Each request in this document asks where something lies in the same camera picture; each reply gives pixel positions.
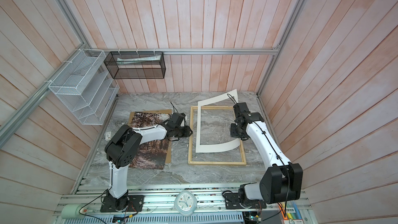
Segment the white photo mat board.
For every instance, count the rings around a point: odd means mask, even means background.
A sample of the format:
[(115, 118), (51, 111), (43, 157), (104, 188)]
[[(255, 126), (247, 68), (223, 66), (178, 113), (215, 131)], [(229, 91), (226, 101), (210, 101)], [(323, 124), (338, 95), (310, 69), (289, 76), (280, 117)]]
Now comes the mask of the white photo mat board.
[(229, 95), (236, 101), (238, 101), (237, 90), (234, 89), (228, 93), (207, 99), (198, 102), (198, 116), (197, 116), (197, 134), (196, 134), (196, 153), (218, 153), (225, 152), (229, 150), (233, 150), (240, 146), (240, 139), (234, 139), (232, 141), (221, 143), (221, 144), (211, 144), (211, 145), (202, 145), (201, 144), (201, 110), (202, 107), (208, 106), (210, 104), (214, 104), (217, 102), (221, 102), (229, 99)]

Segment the light wooden picture frame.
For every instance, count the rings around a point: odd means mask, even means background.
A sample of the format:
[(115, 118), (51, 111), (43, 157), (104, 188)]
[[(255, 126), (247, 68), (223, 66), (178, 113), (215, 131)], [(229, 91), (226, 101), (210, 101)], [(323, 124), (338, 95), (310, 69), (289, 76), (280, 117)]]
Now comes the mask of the light wooden picture frame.
[[(202, 106), (203, 110), (233, 110), (232, 106)], [(240, 162), (223, 162), (223, 161), (192, 161), (192, 149), (193, 149), (193, 136), (189, 137), (189, 150), (188, 150), (188, 164), (189, 165), (201, 165), (201, 166), (246, 166), (246, 155), (243, 147), (243, 141), (240, 140)]]

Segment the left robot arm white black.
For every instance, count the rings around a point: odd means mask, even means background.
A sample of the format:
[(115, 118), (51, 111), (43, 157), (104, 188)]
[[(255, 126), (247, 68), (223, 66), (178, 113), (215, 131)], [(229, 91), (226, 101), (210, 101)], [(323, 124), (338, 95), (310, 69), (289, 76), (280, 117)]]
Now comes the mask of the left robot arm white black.
[(140, 145), (157, 140), (188, 138), (192, 133), (183, 113), (173, 113), (169, 119), (151, 127), (132, 128), (128, 125), (120, 127), (105, 146), (110, 185), (103, 207), (122, 212), (131, 206), (127, 189), (128, 167), (138, 153)]

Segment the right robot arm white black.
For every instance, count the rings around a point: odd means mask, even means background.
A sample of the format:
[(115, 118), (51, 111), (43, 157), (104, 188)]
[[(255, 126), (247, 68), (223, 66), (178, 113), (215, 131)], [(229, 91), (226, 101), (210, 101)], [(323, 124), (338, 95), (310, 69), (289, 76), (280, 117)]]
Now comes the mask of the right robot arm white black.
[(243, 141), (251, 139), (266, 168), (260, 182), (239, 187), (240, 204), (250, 207), (258, 202), (273, 204), (298, 200), (302, 190), (302, 167), (284, 155), (260, 113), (250, 112), (244, 102), (236, 103), (233, 110), (236, 118), (231, 124), (231, 136)]

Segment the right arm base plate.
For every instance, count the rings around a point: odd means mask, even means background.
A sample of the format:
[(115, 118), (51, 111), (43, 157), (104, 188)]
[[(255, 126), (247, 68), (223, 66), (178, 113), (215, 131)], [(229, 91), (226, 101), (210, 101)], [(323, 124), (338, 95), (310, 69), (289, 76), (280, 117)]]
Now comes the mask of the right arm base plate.
[(266, 203), (257, 200), (243, 200), (239, 193), (233, 193), (229, 190), (223, 191), (222, 196), (225, 200), (226, 209), (265, 209)]

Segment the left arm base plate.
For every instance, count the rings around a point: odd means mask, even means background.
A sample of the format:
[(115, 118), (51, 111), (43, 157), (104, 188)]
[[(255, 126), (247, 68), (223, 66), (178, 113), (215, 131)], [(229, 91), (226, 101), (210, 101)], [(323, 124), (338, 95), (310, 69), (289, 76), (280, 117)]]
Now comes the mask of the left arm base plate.
[(124, 195), (119, 199), (114, 198), (112, 195), (107, 195), (102, 202), (100, 212), (141, 212), (143, 209), (143, 204), (143, 195)]

